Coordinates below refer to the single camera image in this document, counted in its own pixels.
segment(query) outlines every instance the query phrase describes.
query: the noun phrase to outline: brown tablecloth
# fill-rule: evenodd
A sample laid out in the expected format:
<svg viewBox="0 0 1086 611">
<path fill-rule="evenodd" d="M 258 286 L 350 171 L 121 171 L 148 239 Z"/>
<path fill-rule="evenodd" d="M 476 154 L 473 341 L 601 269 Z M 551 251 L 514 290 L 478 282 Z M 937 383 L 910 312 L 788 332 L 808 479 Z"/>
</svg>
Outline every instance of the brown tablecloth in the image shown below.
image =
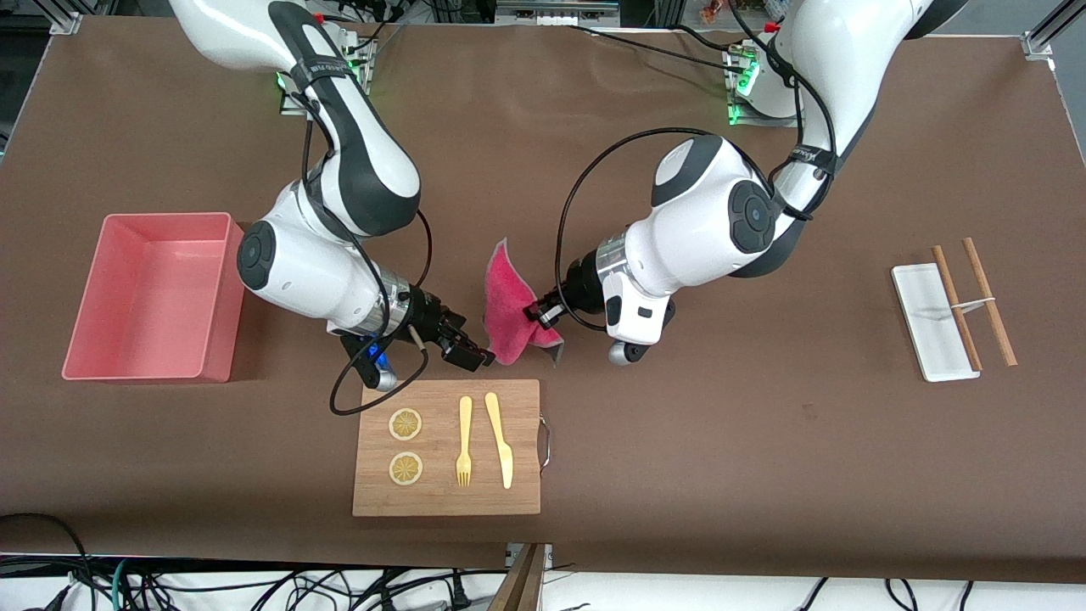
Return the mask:
<svg viewBox="0 0 1086 611">
<path fill-rule="evenodd" d="M 539 540 L 579 570 L 1086 581 L 1086 171 L 1052 74 L 1016 40 L 904 44 L 792 259 L 681 291 L 640 366 L 613 368 L 608 341 L 567 322 L 558 369 L 532 353 L 481 372 L 543 381 L 554 462 L 539 517 L 352 518 L 357 425 L 326 407 L 342 348 L 323 321 L 252 295 L 229 384 L 61 380 L 102 217 L 258 218 L 299 171 L 303 122 L 277 101 L 273 76 L 215 66 L 174 21 L 87 18 L 53 39 L 0 166 L 0 510 L 61 515 L 100 553 L 492 565 L 505 542 Z M 508 236 L 548 289 L 561 202 L 613 141 L 696 126 L 771 167 L 795 137 L 729 127 L 712 68 L 566 28 L 408 27 L 372 101 L 422 175 L 427 285 L 483 344 L 494 243 Z M 598 168 L 570 256 L 647 213 L 675 141 Z M 978 313 L 982 378 L 926 384 L 889 268 L 942 243 L 977 296 L 964 236 L 1022 365 L 999 367 Z M 371 245 L 407 276 L 424 252 L 418 226 Z M 0 547 L 65 549 L 29 525 Z"/>
</svg>

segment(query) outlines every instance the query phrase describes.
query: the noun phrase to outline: pink plastic bin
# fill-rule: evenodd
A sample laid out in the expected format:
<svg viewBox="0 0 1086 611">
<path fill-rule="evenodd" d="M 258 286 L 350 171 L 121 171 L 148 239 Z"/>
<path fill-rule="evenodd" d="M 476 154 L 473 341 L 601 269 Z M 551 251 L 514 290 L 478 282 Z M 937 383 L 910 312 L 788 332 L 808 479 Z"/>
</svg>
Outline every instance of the pink plastic bin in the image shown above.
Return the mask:
<svg viewBox="0 0 1086 611">
<path fill-rule="evenodd" d="M 241 236 L 225 212 L 106 216 L 64 380 L 226 382 L 244 293 Z"/>
</svg>

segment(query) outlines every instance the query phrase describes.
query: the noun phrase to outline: dried lemon slice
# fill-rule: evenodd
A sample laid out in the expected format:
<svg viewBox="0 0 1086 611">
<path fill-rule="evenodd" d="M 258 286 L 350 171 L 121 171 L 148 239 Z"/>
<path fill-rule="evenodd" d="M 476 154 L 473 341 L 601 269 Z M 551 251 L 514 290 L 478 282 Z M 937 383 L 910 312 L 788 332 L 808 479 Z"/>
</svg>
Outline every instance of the dried lemon slice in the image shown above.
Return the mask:
<svg viewBox="0 0 1086 611">
<path fill-rule="evenodd" d="M 411 486 L 422 476 L 422 459 L 415 453 L 400 453 L 389 463 L 389 478 L 401 486 Z"/>
<path fill-rule="evenodd" d="M 422 417 L 411 408 L 396 410 L 389 419 L 389 433 L 401 442 L 414 440 L 422 430 Z"/>
</svg>

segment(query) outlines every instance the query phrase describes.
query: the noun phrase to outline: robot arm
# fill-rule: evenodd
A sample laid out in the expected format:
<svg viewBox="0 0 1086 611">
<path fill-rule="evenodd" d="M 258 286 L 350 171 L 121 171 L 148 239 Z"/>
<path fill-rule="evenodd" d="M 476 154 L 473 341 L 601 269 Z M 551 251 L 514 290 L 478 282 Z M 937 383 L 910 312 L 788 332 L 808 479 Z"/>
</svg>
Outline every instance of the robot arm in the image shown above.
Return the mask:
<svg viewBox="0 0 1086 611">
<path fill-rule="evenodd" d="M 171 4 L 193 46 L 213 62 L 288 74 L 304 96 L 299 102 L 328 139 L 328 153 L 304 179 L 287 184 L 272 211 L 245 231 L 238 251 L 245 285 L 287 310 L 327 320 L 329 333 L 344 338 L 349 353 L 349 339 L 381 334 L 379 353 L 393 339 L 411 342 L 414 329 L 457 367 L 475 371 L 489 366 L 493 355 L 460 331 L 463 317 L 375 263 L 389 297 L 386 323 L 382 287 L 353 244 L 412 221 L 419 175 L 325 26 L 293 0 Z M 374 365 L 362 361 L 367 368 Z M 390 371 L 359 373 L 370 387 L 387 391 L 395 383 Z"/>
<path fill-rule="evenodd" d="M 680 288 L 779 268 L 795 247 L 807 212 L 824 196 L 867 127 L 894 51 L 914 28 L 927 27 L 921 21 L 933 1 L 940 12 L 955 5 L 945 18 L 964 4 L 794 1 L 780 31 L 769 38 L 770 56 L 759 56 L 772 72 L 747 97 L 755 107 L 795 109 L 795 93 L 783 84 L 798 74 L 821 94 L 829 116 L 810 89 L 801 88 L 808 109 L 803 141 L 773 182 L 763 183 L 742 152 L 720 136 L 680 143 L 657 167 L 648 217 L 570 266 L 561 283 L 565 303 L 556 289 L 526 315 L 551 327 L 566 314 L 566 304 L 604 313 L 607 333 L 616 341 L 611 361 L 627 365 L 659 341 L 674 315 L 671 295 Z"/>
</svg>

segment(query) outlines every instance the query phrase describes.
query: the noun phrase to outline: wooden cutting board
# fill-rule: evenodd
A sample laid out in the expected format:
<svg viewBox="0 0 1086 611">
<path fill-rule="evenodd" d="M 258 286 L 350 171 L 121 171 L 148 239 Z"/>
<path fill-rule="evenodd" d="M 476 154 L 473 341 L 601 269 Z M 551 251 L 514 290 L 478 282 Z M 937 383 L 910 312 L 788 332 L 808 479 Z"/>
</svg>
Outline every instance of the wooden cutting board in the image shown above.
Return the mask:
<svg viewBox="0 0 1086 611">
<path fill-rule="evenodd" d="M 487 416 L 487 393 L 497 395 L 502 432 L 513 448 L 513 485 L 502 487 L 494 430 Z M 377 397 L 367 391 L 366 400 Z M 456 485 L 460 454 L 460 397 L 471 397 L 471 485 Z M 402 408 L 419 413 L 418 435 L 401 442 L 389 432 L 389 420 Z M 354 507 L 358 517 L 388 515 L 510 515 L 540 512 L 540 428 L 538 380 L 418 381 L 387 403 L 362 412 L 358 457 L 354 475 Z M 401 453 L 415 453 L 422 474 L 408 486 L 389 475 L 389 464 Z"/>
</svg>

